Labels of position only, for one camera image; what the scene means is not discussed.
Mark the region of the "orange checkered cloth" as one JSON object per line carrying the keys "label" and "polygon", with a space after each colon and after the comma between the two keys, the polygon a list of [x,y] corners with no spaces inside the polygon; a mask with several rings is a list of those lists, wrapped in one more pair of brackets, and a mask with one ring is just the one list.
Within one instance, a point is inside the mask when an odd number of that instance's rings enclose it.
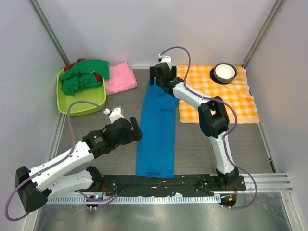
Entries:
{"label": "orange checkered cloth", "polygon": [[[187,65],[177,66],[177,77],[184,79]],[[192,65],[190,67],[187,84],[193,89],[210,97],[220,96],[236,112],[239,124],[257,124],[259,116],[255,100],[250,94],[247,83],[246,70],[235,66],[237,76],[226,85],[215,83],[210,78],[213,65]],[[198,112],[184,101],[179,101],[180,121],[182,123],[199,123]]]}

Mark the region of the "blue t shirt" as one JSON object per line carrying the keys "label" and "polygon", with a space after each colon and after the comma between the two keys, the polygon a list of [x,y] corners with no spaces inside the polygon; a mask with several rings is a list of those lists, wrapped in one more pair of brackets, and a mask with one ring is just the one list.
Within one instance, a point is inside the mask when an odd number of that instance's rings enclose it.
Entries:
{"label": "blue t shirt", "polygon": [[179,100],[148,85],[141,115],[143,132],[137,144],[136,175],[173,178],[175,165],[176,107]]}

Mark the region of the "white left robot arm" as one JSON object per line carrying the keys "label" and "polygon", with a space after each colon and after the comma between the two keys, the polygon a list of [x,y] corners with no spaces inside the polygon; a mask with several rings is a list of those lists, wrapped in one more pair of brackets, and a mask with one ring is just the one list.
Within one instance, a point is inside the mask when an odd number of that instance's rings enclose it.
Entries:
{"label": "white left robot arm", "polygon": [[119,118],[101,130],[89,132],[73,148],[34,168],[22,166],[16,170],[15,187],[25,212],[43,207],[49,199],[75,190],[102,188],[102,175],[93,166],[68,175],[74,168],[109,154],[120,145],[142,139],[135,117]]}

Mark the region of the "black white bowl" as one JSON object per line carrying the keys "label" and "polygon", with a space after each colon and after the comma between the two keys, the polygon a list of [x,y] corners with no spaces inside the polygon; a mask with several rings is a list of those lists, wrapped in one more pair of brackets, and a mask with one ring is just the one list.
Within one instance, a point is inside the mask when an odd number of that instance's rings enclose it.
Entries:
{"label": "black white bowl", "polygon": [[229,84],[237,77],[238,71],[229,63],[218,63],[210,71],[210,78],[218,84]]}

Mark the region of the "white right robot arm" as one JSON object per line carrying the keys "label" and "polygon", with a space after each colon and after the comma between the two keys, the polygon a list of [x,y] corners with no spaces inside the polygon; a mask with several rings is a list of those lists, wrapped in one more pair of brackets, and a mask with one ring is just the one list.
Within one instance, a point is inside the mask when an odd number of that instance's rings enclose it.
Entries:
{"label": "white right robot arm", "polygon": [[200,130],[212,144],[216,158],[218,186],[230,189],[239,177],[228,141],[229,117],[226,104],[219,97],[211,98],[190,88],[184,80],[176,77],[173,67],[159,63],[150,67],[150,85],[160,86],[166,94],[188,103],[197,110]]}

